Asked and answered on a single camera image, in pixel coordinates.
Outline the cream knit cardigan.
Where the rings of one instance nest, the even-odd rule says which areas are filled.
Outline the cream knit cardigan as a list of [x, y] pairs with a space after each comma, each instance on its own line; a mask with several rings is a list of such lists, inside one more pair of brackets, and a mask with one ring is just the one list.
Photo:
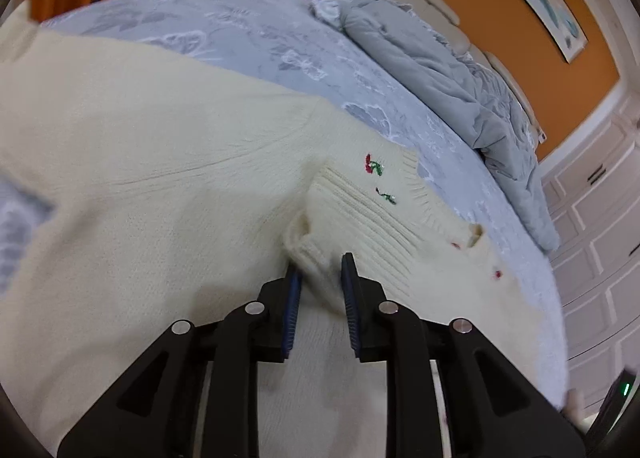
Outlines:
[[258, 379], [265, 457], [379, 457], [384, 369], [349, 345], [341, 259], [420, 317], [470, 319], [532, 382], [541, 314], [416, 154], [320, 97], [143, 44], [1, 29], [1, 170], [53, 205], [1, 302], [1, 382], [48, 449], [179, 318], [304, 272]]

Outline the white panelled wardrobe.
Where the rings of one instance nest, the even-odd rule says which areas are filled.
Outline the white panelled wardrobe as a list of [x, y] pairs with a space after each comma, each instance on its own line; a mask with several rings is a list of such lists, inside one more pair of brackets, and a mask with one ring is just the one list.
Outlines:
[[594, 415], [624, 368], [639, 366], [639, 95], [630, 92], [544, 178], [560, 247], [570, 387]]

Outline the grey crumpled duvet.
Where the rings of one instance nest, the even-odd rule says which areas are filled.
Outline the grey crumpled duvet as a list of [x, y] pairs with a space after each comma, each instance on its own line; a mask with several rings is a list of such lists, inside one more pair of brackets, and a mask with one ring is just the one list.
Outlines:
[[312, 0], [314, 16], [343, 32], [419, 98], [470, 148], [483, 155], [538, 247], [553, 252], [560, 236], [542, 189], [534, 135], [506, 82], [449, 40], [408, 4], [394, 0]]

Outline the light blue floral bedspread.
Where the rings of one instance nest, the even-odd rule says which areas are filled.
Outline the light blue floral bedspread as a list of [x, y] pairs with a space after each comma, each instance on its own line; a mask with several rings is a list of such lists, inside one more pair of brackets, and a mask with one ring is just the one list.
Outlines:
[[[32, 22], [25, 8], [14, 14], [58, 34], [159, 47], [320, 97], [414, 152], [421, 178], [461, 219], [486, 231], [525, 301], [541, 314], [539, 379], [533, 383], [552, 405], [563, 405], [568, 389], [566, 337], [547, 256], [482, 158], [347, 35], [318, 20], [308, 0], [104, 0], [49, 25]], [[1, 176], [9, 183], [2, 191], [2, 302], [29, 242], [51, 218], [53, 205], [2, 171]]]

